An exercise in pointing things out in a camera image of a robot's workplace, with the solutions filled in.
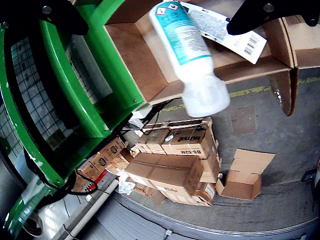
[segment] green machine frame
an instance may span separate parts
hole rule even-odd
[[[53,24],[40,21],[40,31],[47,58],[52,66],[56,81],[73,109],[83,129],[87,141],[80,146],[68,159],[61,164],[63,172],[52,166],[33,142],[30,133],[24,127],[23,120],[16,109],[14,98],[8,84],[4,56],[5,30],[0,29],[0,89],[5,108],[14,130],[20,138],[30,158],[37,164],[48,182],[56,187],[62,187],[88,155],[128,115],[144,103],[144,99],[124,66],[117,50],[106,34],[104,25],[113,12],[124,0],[102,0],[98,5],[78,6],[77,10],[89,26],[88,34],[84,36],[98,67],[100,68],[112,93],[93,105],[83,90],[70,62],[66,56],[66,33],[59,31]],[[28,199],[22,196],[16,201],[9,212],[3,228],[16,239],[26,220],[35,210],[39,202],[56,190],[47,187],[42,182],[36,184],[37,191]]]

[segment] concrete floor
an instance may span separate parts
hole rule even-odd
[[[275,153],[262,174],[261,194],[252,201],[216,196],[213,207],[184,205],[166,200],[156,206],[147,197],[132,193],[129,198],[179,221],[225,231],[257,232],[291,227],[318,217],[313,209],[311,188],[300,179],[316,167],[320,156],[320,68],[301,70],[295,113],[285,116],[271,90],[231,98],[230,106],[212,117],[219,141],[221,171],[226,173],[236,148]],[[267,77],[229,84],[229,93],[270,86]],[[176,99],[160,112],[158,122],[190,119]],[[249,132],[239,134],[232,124],[233,112],[251,110],[254,119]],[[125,135],[129,141],[137,137]]]

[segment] cardboard tray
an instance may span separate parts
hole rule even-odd
[[[184,84],[175,75],[164,46],[149,20],[149,10],[159,2],[161,1],[126,0],[104,26],[132,80],[144,100],[151,105],[181,97],[184,90]],[[219,1],[219,4],[210,0],[190,3],[204,6],[227,17],[232,17],[237,11],[230,0]],[[287,82],[290,82],[289,63],[292,53],[283,21],[271,21],[257,31],[267,38],[268,42],[255,65],[231,50],[206,40],[213,56],[217,77],[230,84],[287,72],[285,77]]]

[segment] bottle label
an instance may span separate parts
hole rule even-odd
[[[211,57],[205,41],[180,3],[169,1],[158,5],[155,16],[180,65]]]
[[[254,31],[229,35],[229,19],[226,16],[186,2],[182,2],[181,5],[203,37],[225,46],[253,64],[257,63],[267,43],[266,39]]]

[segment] stacked cardboard boxes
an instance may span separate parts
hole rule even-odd
[[[211,126],[210,117],[153,124],[137,141],[141,153],[126,173],[174,202],[212,206],[221,163]]]
[[[103,149],[89,158],[78,171],[81,175],[97,182],[101,175],[106,174],[105,170],[116,174],[124,170],[132,159],[133,157],[126,149],[126,144],[119,137],[116,137]],[[81,192],[88,184],[89,181],[77,175],[72,190],[74,192]]]

